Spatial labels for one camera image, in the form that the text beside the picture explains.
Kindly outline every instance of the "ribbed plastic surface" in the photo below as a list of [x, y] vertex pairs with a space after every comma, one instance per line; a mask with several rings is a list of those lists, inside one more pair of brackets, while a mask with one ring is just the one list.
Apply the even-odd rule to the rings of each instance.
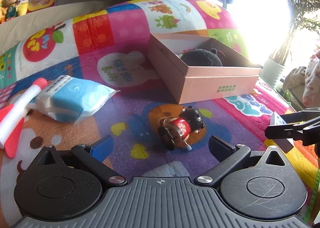
[[108, 190], [102, 202], [79, 218], [44, 222], [23, 218], [16, 228], [299, 228], [297, 217], [278, 222], [255, 221], [232, 212], [215, 190], [186, 177], [135, 177]]

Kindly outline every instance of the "plant pot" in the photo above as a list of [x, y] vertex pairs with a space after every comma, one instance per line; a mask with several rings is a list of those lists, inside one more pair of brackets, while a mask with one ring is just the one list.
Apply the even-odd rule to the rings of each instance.
[[284, 71], [284, 66], [274, 62], [267, 58], [263, 65], [261, 77], [266, 81], [272, 88], [275, 88], [277, 83], [280, 81]]

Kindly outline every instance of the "blue package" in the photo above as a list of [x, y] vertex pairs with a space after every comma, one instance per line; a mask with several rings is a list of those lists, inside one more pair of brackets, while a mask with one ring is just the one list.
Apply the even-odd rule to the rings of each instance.
[[116, 90], [99, 83], [62, 75], [36, 96], [41, 113], [62, 122], [79, 122], [98, 111]]

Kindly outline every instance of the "potted plant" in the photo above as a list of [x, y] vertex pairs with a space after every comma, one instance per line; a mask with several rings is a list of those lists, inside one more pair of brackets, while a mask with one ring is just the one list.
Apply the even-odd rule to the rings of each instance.
[[266, 60], [262, 78], [275, 87], [284, 71], [284, 64], [291, 54], [291, 42], [297, 29], [308, 29], [319, 34], [320, 21], [315, 12], [320, 10], [320, 0], [288, 0], [290, 10], [290, 22], [288, 32], [281, 46]]

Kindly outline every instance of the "black plush toy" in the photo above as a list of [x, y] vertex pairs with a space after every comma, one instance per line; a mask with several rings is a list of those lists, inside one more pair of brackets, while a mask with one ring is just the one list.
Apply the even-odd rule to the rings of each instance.
[[221, 51], [212, 49], [211, 52], [193, 49], [184, 53], [181, 60], [188, 66], [222, 66], [225, 55]]

